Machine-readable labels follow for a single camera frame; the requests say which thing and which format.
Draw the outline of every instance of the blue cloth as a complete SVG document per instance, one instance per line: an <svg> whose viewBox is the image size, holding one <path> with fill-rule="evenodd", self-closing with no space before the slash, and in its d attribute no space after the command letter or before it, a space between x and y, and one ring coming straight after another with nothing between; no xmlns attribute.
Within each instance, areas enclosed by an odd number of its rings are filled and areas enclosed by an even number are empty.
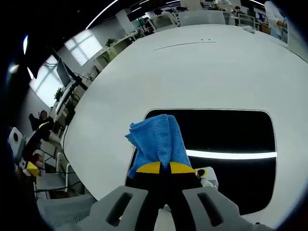
<svg viewBox="0 0 308 231"><path fill-rule="evenodd" d="M170 161L191 167L179 125L172 115L158 115L130 125L126 138L138 148L134 165L128 173L133 178L138 168L160 161L167 167Z"/></svg>

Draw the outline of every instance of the white table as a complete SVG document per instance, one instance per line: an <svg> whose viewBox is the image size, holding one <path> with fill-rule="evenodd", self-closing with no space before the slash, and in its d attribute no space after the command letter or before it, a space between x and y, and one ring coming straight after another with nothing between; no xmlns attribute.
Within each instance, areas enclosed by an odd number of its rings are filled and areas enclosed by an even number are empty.
<svg viewBox="0 0 308 231"><path fill-rule="evenodd" d="M276 227L308 179L307 73L308 64L283 42L258 31L197 25L155 33L131 44L94 80L76 107L64 150L99 200L124 184L133 152L124 136L149 110L267 111L277 142L275 188L264 210L244 217Z"/></svg>

